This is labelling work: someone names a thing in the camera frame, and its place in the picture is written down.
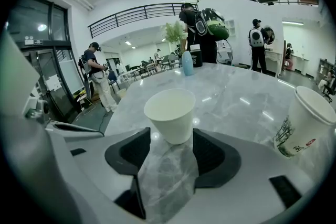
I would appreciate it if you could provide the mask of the black framed glass door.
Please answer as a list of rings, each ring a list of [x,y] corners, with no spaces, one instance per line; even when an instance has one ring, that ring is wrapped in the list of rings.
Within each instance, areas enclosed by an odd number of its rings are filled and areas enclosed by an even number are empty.
[[[80,105],[67,87],[59,62],[73,60],[68,12],[47,0],[18,0],[6,28],[25,58],[40,75],[38,97],[49,106],[52,120],[72,123]]]

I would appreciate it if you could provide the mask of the yellow folding stand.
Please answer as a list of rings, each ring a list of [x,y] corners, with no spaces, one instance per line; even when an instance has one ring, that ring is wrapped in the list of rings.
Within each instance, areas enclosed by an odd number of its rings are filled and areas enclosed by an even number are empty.
[[[86,93],[86,90],[82,90],[80,91],[76,96],[75,96],[75,101],[76,102],[81,102],[83,101],[84,99],[87,99],[87,93]]]

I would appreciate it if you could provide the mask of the white paper cup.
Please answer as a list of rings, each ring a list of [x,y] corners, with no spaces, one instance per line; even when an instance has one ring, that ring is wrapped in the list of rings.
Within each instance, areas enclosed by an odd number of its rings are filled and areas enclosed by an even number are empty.
[[[168,143],[180,145],[192,135],[195,103],[195,95],[188,90],[163,90],[148,99],[144,114]]]

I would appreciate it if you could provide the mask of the round vanity mirror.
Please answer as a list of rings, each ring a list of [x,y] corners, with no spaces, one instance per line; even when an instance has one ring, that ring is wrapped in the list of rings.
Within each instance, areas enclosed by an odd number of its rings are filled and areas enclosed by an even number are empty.
[[[264,30],[265,30],[265,32],[267,34],[267,39],[265,39],[265,43],[268,44],[268,45],[270,45],[275,40],[275,33],[274,33],[273,29],[270,26],[268,26],[268,25],[266,25],[264,27]]]

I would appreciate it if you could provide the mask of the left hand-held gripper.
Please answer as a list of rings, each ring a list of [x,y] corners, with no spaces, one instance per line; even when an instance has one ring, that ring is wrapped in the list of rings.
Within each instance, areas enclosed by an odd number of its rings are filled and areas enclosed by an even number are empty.
[[[9,32],[0,35],[0,116],[31,119],[50,133],[65,138],[104,137],[99,130],[70,123],[51,121],[48,103],[38,97],[40,75],[18,48]]]

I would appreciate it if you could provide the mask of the light blue vase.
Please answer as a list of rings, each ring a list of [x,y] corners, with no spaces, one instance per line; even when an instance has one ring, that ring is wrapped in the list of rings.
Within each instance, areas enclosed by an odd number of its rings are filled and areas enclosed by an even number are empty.
[[[194,74],[193,59],[189,51],[185,51],[182,54],[182,68],[186,76]]]

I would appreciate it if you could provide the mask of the white dome backpack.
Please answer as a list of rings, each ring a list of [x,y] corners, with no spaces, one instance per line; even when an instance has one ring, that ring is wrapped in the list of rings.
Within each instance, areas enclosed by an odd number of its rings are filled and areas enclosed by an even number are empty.
[[[264,37],[258,28],[253,28],[249,33],[250,45],[252,47],[263,47]]]

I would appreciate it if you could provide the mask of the white console table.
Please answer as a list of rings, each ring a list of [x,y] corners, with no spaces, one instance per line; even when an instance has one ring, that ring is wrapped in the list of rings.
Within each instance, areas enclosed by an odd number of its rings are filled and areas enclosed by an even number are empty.
[[[275,73],[275,77],[278,78],[281,75],[282,70],[282,53],[274,52],[271,50],[265,51],[265,61],[267,70]]]

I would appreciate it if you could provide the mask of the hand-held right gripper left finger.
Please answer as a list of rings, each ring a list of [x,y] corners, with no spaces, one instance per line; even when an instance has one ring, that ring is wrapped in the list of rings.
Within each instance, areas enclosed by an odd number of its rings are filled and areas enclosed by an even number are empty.
[[[67,140],[76,163],[91,182],[112,202],[145,219],[138,173],[149,151],[148,127],[105,137]]]

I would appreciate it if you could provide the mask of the black office chair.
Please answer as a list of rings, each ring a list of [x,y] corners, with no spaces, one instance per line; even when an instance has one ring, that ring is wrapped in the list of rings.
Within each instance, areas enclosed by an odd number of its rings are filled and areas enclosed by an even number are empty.
[[[324,86],[324,89],[322,91],[322,97],[327,100],[328,103],[332,102],[331,96],[334,96],[336,94],[336,84],[333,84],[332,86]]]

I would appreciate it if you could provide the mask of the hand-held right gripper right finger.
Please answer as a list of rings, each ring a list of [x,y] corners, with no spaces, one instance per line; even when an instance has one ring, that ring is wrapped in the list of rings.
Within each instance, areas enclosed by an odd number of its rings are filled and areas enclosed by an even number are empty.
[[[314,183],[268,146],[193,130],[198,177],[193,200],[213,209],[288,209]]]

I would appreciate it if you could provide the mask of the white bookshelf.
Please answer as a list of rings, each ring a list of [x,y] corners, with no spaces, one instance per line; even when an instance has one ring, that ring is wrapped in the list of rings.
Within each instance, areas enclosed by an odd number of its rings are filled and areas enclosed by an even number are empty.
[[[237,34],[237,27],[236,27],[236,23],[235,23],[235,21],[233,19],[226,20],[225,21],[225,26],[228,29],[230,36],[236,36],[236,34]]]

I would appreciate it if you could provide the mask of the black canister white lid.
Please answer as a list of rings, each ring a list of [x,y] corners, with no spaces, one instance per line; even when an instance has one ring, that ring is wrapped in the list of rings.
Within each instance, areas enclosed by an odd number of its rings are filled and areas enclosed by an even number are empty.
[[[199,44],[190,45],[190,54],[193,60],[193,67],[198,68],[203,65],[202,51]]]

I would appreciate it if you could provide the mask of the long black backpack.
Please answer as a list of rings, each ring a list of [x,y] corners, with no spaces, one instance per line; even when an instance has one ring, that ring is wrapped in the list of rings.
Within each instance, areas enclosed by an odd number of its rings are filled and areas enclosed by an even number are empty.
[[[91,91],[91,86],[90,86],[90,73],[91,73],[91,67],[88,65],[87,60],[85,59],[85,53],[88,51],[85,50],[83,55],[79,57],[79,61],[78,61],[78,66],[81,70],[83,79],[84,79],[84,86],[85,86],[85,90],[86,90],[86,96],[88,100],[92,99],[92,91]]]

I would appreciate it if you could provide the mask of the white board panel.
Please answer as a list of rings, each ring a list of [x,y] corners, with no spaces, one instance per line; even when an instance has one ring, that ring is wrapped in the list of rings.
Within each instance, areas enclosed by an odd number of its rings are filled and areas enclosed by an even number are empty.
[[[73,60],[61,60],[59,62],[62,75],[65,79],[67,87],[72,94],[83,88],[81,77]]]

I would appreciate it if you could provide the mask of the black green dome backpack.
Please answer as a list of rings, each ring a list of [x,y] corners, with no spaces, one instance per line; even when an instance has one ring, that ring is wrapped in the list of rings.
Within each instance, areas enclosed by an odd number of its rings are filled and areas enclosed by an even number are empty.
[[[211,37],[214,41],[229,38],[224,17],[213,8],[205,8],[195,14],[195,29],[199,36]]]

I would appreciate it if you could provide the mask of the dark blue chair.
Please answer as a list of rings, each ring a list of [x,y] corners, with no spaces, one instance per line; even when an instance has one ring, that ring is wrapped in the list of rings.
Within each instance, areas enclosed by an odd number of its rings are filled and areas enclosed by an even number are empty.
[[[109,74],[108,74],[108,80],[109,80],[109,85],[113,88],[113,85],[116,84],[118,89],[119,89],[119,85],[117,82],[117,77],[115,76],[115,73],[113,72],[113,70],[110,70]]]

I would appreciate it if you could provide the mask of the white flower bouquet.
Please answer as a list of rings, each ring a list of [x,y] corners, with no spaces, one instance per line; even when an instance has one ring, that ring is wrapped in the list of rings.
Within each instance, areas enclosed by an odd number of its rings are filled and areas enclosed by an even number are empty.
[[[172,46],[177,56],[181,57],[186,50],[185,46],[188,38],[186,24],[181,20],[177,20],[174,23],[166,23],[163,26],[163,38],[165,42]]]

